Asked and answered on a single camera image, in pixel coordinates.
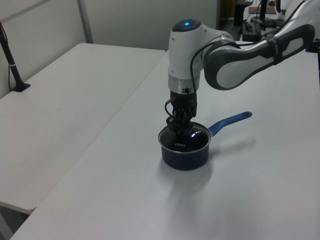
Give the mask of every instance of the white table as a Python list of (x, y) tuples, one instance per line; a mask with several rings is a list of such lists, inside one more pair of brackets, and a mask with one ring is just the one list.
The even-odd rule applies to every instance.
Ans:
[(253, 116), (212, 139), (203, 167), (179, 171), (158, 143), (166, 54), (12, 240), (319, 240), (317, 61), (301, 52), (229, 91), (202, 74), (195, 121)]
[(0, 99), (0, 206), (30, 214), (164, 54), (79, 44)]

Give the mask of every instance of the white wall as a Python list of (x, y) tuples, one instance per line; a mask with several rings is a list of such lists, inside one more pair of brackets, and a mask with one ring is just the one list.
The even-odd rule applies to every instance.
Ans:
[[(50, 0), (2, 25), (23, 81), (86, 42), (77, 0)], [(0, 47), (0, 98), (8, 92), (8, 62)]]
[(181, 20), (216, 28), (218, 0), (83, 1), (95, 44), (168, 50), (171, 28)]

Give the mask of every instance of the wire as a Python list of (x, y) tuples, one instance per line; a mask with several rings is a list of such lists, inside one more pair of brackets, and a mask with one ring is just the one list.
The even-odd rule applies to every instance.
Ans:
[[(255, 8), (255, 10), (253, 11), (253, 13), (256, 11), (256, 18), (257, 18), (257, 16), (258, 16), (258, 8), (259, 8), (259, 6), (261, 5), (261, 1), (260, 1), (260, 3), (259, 3), (259, 5)], [(246, 18), (246, 22), (248, 21), (248, 19), (249, 19), (249, 17), (252, 15), (252, 13), (250, 13), (249, 14), (249, 16)]]
[(171, 117), (171, 118), (173, 118), (174, 116), (168, 111), (168, 109), (167, 109), (167, 105), (169, 104), (169, 102), (165, 102), (165, 104), (164, 104), (164, 110), (166, 111), (166, 113)]
[(210, 42), (208, 43), (207, 45), (203, 46), (202, 48), (200, 48), (192, 57), (191, 59), (191, 62), (190, 62), (190, 74), (191, 74), (191, 80), (192, 80), (192, 86), (193, 86), (193, 89), (194, 89), (194, 98), (195, 98), (195, 109), (194, 109), (194, 112), (193, 112), (193, 116), (195, 117), (196, 116), (196, 111), (197, 111), (197, 89), (196, 89), (196, 83), (195, 83), (195, 78), (194, 78), (194, 71), (193, 71), (193, 68), (192, 68), (192, 65), (194, 63), (194, 60), (195, 58), (197, 57), (197, 55), (199, 53), (201, 53), (204, 49), (206, 49), (207, 47), (211, 46), (211, 45), (214, 45), (216, 42)]
[(294, 16), (294, 14), (298, 11), (298, 9), (301, 7), (302, 4), (304, 4), (305, 1), (300, 2), (300, 4), (295, 8), (295, 10), (290, 14), (290, 16), (287, 18), (287, 20), (281, 25), (279, 31), (284, 28), (284, 26), (290, 21), (290, 19)]
[(8, 85), (9, 85), (9, 89), (10, 92), (12, 91), (11, 86), (10, 86), (10, 66), (8, 66)]
[(277, 33), (277, 32), (279, 32), (279, 31), (278, 30), (269, 31), (269, 32), (263, 34), (261, 37), (263, 38), (263, 37), (265, 37), (265, 36), (267, 36), (269, 34), (274, 34), (274, 33)]
[(6, 31), (5, 31), (4, 27), (1, 24), (1, 21), (0, 21), (0, 28), (1, 28), (1, 31), (3, 32), (3, 34), (4, 34), (5, 41), (8, 43), (8, 37), (7, 37), (7, 34), (6, 34)]

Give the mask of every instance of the black cable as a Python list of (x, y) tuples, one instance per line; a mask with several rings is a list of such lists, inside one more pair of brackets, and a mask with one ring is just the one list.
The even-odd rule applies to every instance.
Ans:
[(165, 104), (164, 104), (164, 109), (165, 109), (165, 111), (166, 111), (166, 113), (171, 117), (171, 118), (173, 118), (174, 116), (168, 111), (168, 109), (167, 109), (167, 105), (169, 104), (169, 102), (168, 101), (166, 101), (165, 102)]
[(274, 33), (277, 33), (277, 32), (279, 32), (279, 31), (278, 31), (278, 30), (269, 31), (269, 32), (261, 35), (261, 37), (263, 38), (263, 37), (265, 37), (265, 36), (267, 36), (267, 35), (269, 35), (269, 34), (274, 34)]
[(258, 10), (259, 10), (259, 6), (261, 5), (261, 2), (262, 2), (262, 1), (260, 1), (258, 7), (256, 8), (254, 28), (256, 28), (256, 26), (257, 26)]
[(304, 4), (305, 1), (300, 2), (300, 4), (295, 8), (295, 10), (290, 14), (290, 16), (287, 18), (287, 20), (281, 25), (279, 31), (284, 28), (284, 26), (290, 21), (290, 19), (294, 16), (294, 14), (298, 11), (298, 9), (301, 7), (302, 4)]
[(191, 62), (190, 62), (190, 74), (191, 74), (191, 80), (192, 80), (192, 86), (193, 86), (193, 89), (194, 89), (194, 98), (195, 98), (195, 109), (194, 109), (194, 112), (193, 112), (193, 116), (195, 117), (197, 112), (197, 89), (196, 89), (196, 83), (195, 83), (195, 78), (194, 78), (194, 70), (192, 68), (192, 65), (194, 63), (194, 60), (195, 58), (197, 57), (197, 55), (199, 53), (201, 53), (204, 49), (206, 49), (207, 47), (211, 46), (211, 45), (214, 45), (216, 42), (210, 42), (208, 43), (207, 45), (203, 46), (202, 48), (200, 48), (192, 57), (191, 59)]
[(8, 85), (9, 85), (9, 89), (11, 92), (12, 90), (11, 90), (11, 86), (10, 86), (10, 66), (8, 66)]
[[(253, 13), (256, 11), (256, 16), (255, 17), (257, 17), (258, 16), (258, 8), (259, 8), (259, 6), (261, 5), (261, 2), (259, 3), (259, 5), (255, 8), (255, 10), (253, 11)], [(249, 16), (246, 18), (246, 22), (248, 21), (248, 19), (249, 19), (249, 17), (252, 15), (252, 13), (250, 13), (249, 14)]]
[(243, 44), (237, 44), (239, 47), (242, 47), (242, 46), (251, 46), (251, 45), (255, 45), (255, 44), (258, 44), (260, 43), (261, 41), (255, 41), (255, 42), (251, 42), (251, 43), (243, 43)]
[(4, 37), (5, 37), (5, 41), (8, 42), (6, 31), (5, 31), (4, 27), (2, 26), (1, 22), (0, 22), (0, 28), (1, 28), (1, 31), (3, 32)]

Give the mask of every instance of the black stand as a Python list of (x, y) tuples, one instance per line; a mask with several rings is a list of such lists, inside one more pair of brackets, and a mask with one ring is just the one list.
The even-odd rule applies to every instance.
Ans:
[(266, 17), (267, 0), (261, 0), (259, 17), (251, 18), (252, 23), (259, 23), (263, 29), (275, 28), (277, 26), (276, 21)]
[(11, 54), (9, 45), (8, 45), (8, 40), (7, 37), (4, 33), (4, 28), (2, 27), (2, 24), (0, 22), (0, 43), (4, 52), (4, 55), (6, 57), (6, 60), (8, 61), (9, 67), (11, 69), (12, 75), (15, 79), (15, 87), (12, 89), (12, 91), (15, 92), (19, 92), (21, 93), (22, 91), (24, 91), (25, 89), (27, 89), (28, 87), (30, 87), (30, 84), (28, 83), (24, 83), (21, 80), (20, 74), (18, 72), (16, 63), (14, 61), (14, 58)]

